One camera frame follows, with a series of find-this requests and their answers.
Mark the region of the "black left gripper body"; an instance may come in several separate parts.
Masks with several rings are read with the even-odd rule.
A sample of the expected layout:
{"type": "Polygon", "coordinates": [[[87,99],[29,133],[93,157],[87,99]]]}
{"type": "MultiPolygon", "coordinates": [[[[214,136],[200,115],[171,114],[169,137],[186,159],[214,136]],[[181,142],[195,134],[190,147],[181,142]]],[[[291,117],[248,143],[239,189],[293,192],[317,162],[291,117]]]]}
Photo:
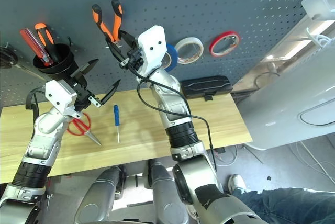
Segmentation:
{"type": "Polygon", "coordinates": [[[70,79],[71,87],[76,92],[76,100],[74,103],[75,110],[84,110],[90,104],[95,105],[96,107],[101,106],[101,102],[95,95],[87,89],[87,81],[84,79],[70,79]]]}

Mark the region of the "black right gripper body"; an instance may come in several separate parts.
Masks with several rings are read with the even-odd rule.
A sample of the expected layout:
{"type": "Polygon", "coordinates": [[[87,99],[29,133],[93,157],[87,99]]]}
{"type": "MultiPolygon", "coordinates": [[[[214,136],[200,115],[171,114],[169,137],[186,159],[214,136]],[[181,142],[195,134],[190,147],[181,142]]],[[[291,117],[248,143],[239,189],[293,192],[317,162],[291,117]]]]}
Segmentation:
{"type": "Polygon", "coordinates": [[[133,48],[127,52],[127,58],[121,61],[120,67],[122,69],[129,69],[132,67],[138,71],[143,65],[142,52],[139,48],[133,48]]]}

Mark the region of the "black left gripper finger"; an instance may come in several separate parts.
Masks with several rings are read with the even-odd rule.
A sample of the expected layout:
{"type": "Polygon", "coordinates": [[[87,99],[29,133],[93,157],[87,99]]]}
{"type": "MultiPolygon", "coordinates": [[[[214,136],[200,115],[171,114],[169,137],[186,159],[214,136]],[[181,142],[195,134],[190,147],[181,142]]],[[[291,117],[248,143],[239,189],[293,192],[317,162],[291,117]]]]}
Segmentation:
{"type": "Polygon", "coordinates": [[[70,77],[74,79],[79,84],[87,84],[87,81],[84,77],[85,74],[90,72],[92,68],[96,65],[99,59],[93,59],[88,61],[87,63],[83,64],[77,70],[75,70],[70,77]]]}
{"type": "Polygon", "coordinates": [[[103,106],[116,92],[121,79],[117,80],[106,92],[105,96],[100,100],[100,105],[103,106]]]}

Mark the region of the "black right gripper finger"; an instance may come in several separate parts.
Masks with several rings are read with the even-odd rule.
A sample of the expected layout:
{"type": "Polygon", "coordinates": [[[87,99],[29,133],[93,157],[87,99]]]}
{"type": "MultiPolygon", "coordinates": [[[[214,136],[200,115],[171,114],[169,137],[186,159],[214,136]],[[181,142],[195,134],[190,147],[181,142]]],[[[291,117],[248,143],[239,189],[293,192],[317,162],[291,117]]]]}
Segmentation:
{"type": "Polygon", "coordinates": [[[121,51],[119,50],[119,48],[117,47],[117,45],[111,41],[106,41],[108,48],[110,50],[110,52],[112,53],[112,55],[115,57],[115,59],[118,62],[122,62],[125,58],[122,55],[121,51]]]}
{"type": "Polygon", "coordinates": [[[138,47],[137,40],[134,36],[127,33],[126,31],[120,31],[121,38],[124,40],[124,42],[131,47],[132,49],[138,47]]]}

